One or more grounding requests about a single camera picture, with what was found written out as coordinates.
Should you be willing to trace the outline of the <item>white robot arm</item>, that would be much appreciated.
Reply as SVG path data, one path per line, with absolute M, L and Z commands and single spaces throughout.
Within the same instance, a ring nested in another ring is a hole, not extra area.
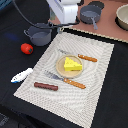
M 81 0 L 46 0 L 61 24 L 74 23 Z

